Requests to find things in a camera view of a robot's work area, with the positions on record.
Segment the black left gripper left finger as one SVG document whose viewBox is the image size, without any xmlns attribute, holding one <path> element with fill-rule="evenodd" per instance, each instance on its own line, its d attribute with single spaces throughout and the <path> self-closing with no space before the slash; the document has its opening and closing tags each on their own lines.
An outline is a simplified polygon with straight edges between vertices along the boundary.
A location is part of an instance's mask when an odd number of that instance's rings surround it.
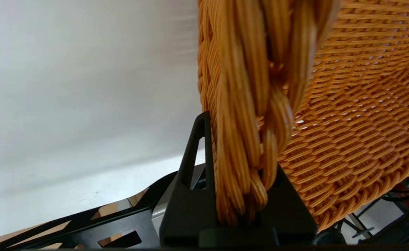
<svg viewBox="0 0 409 251">
<path fill-rule="evenodd" d="M 201 139 L 205 142 L 206 187 L 193 190 L 192 175 Z M 211 121 L 206 111 L 194 121 L 159 237 L 161 245 L 224 245 L 224 234 L 217 217 Z"/>
</svg>

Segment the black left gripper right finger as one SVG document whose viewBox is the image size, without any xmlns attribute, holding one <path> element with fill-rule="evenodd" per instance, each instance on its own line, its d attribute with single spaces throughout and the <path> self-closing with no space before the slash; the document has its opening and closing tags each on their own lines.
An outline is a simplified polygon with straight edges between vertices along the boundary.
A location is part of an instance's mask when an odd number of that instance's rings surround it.
<svg viewBox="0 0 409 251">
<path fill-rule="evenodd" d="M 280 245 L 311 245 L 317 234 L 315 220 L 279 164 L 256 226 L 275 230 Z"/>
</svg>

